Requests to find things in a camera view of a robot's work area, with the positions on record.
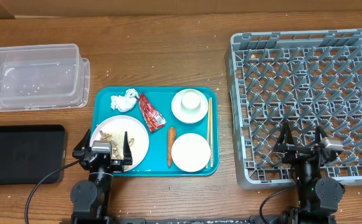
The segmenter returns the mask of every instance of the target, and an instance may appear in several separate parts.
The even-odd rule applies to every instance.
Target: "wooden table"
[[[110,210],[120,218],[249,217],[275,190],[243,190],[236,183],[232,111],[224,54],[232,34],[283,30],[362,28],[362,12],[289,12],[203,16],[84,17],[0,20],[0,47],[74,43],[91,63],[90,101],[85,108],[0,113],[0,125],[63,124],[69,133],[66,163],[91,127],[94,98],[111,85],[208,86],[219,104],[221,163],[210,177],[116,178]],[[57,223],[72,213],[70,190],[87,179],[79,166],[59,184],[43,185],[31,201],[31,223]],[[0,223],[24,223],[33,185],[0,186]],[[265,214],[297,205],[295,192],[273,198]],[[362,223],[362,187],[347,187],[338,223]]]

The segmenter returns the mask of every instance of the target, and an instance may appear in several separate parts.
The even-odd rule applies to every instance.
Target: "white plate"
[[[100,123],[92,134],[90,146],[92,146],[95,140],[100,140],[99,131],[104,133],[111,133],[114,130],[119,129],[131,133],[135,138],[135,142],[130,147],[132,153],[132,166],[129,166],[124,171],[131,170],[136,167],[145,158],[149,149],[149,135],[145,126],[135,118],[125,115],[113,116]]]
[[[200,107],[196,114],[187,113],[182,105],[182,97],[185,95],[185,93],[190,91],[196,93],[200,97]],[[178,120],[186,124],[193,124],[202,120],[206,116],[208,112],[208,101],[206,96],[204,96],[204,94],[202,94],[200,91],[194,89],[181,90],[175,94],[171,102],[171,111]]]
[[[210,160],[210,146],[206,139],[194,133],[178,137],[171,149],[173,161],[185,172],[196,172],[203,169]]]

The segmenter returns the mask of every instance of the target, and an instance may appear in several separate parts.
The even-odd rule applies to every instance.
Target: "gray plastic crate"
[[[362,29],[234,34],[225,62],[242,188],[293,184],[272,151],[285,120],[301,146],[317,125],[341,140],[345,152],[321,172],[362,185]]]

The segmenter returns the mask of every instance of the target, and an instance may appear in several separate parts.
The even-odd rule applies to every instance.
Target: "candy wrapper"
[[[166,120],[164,119],[163,115],[156,110],[146,98],[145,94],[141,94],[139,96],[139,108],[141,109],[143,118],[148,125],[150,132],[155,132],[160,128],[164,127]]]

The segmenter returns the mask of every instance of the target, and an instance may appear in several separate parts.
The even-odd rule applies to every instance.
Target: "teal tray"
[[[154,133],[150,133],[145,120],[142,117],[139,105],[125,113],[118,110],[113,111],[110,107],[113,95],[125,94],[129,88],[134,88],[139,94],[144,93],[150,103],[164,116],[167,123],[165,126]],[[179,169],[173,162],[171,168],[167,165],[167,132],[170,127],[176,128],[176,137],[186,133],[200,134],[202,137],[207,138],[207,115],[201,121],[195,124],[184,124],[175,118],[171,112],[171,101],[175,94],[186,88],[193,88],[199,90],[206,96],[207,99],[212,98],[212,140],[213,140],[213,156],[214,166],[208,169],[203,168],[200,171],[189,173]],[[95,110],[93,112],[92,132],[96,127],[112,116],[127,115],[131,116],[142,124],[148,130],[150,145],[148,153],[143,161],[134,169],[124,173],[114,173],[114,176],[126,177],[176,177],[176,176],[207,176],[213,174],[219,165],[219,146],[218,146],[218,111],[217,111],[217,97],[216,94],[206,87],[180,87],[180,86],[110,86],[106,87],[96,95]]]

